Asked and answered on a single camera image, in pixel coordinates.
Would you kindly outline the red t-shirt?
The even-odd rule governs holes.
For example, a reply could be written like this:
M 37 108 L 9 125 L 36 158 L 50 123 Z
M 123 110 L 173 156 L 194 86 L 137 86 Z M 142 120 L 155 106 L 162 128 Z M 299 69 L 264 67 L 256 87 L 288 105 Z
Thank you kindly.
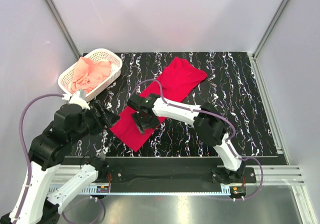
M 207 73 L 193 67 L 187 60 L 175 57 L 164 68 L 157 78 L 161 83 L 163 96 L 175 102 L 182 102 L 189 93 L 207 78 Z M 138 130 L 132 114 L 135 111 L 126 107 L 120 114 L 120 120 L 110 131 L 133 151 L 138 151 L 154 133 L 155 129 L 148 129 L 144 134 Z

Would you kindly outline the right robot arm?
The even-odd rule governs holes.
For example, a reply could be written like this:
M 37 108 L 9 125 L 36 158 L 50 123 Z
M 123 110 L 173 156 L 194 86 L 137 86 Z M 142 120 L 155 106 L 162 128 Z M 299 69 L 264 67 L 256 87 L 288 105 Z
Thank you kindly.
M 213 106 L 189 105 L 151 93 L 147 97 L 133 94 L 127 101 L 134 110 L 131 115 L 141 134 L 160 125 L 160 118 L 184 122 L 195 129 L 200 141 L 213 147 L 221 158 L 224 170 L 215 170 L 214 174 L 225 184 L 239 182 L 245 176 L 246 164 L 241 160 L 235 148 L 228 143 L 228 120 L 213 113 Z

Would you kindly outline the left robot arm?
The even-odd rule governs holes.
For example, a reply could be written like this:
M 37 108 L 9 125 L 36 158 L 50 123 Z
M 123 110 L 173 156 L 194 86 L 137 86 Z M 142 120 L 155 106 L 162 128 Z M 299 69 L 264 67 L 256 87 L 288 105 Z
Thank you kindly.
M 80 171 L 49 194 L 53 177 L 73 145 L 86 136 L 113 127 L 120 116 L 99 100 L 87 103 L 80 93 L 54 113 L 53 121 L 25 151 L 27 173 L 14 209 L 0 218 L 2 224 L 56 224 L 68 204 L 90 183 L 108 177 L 108 163 L 92 156 Z

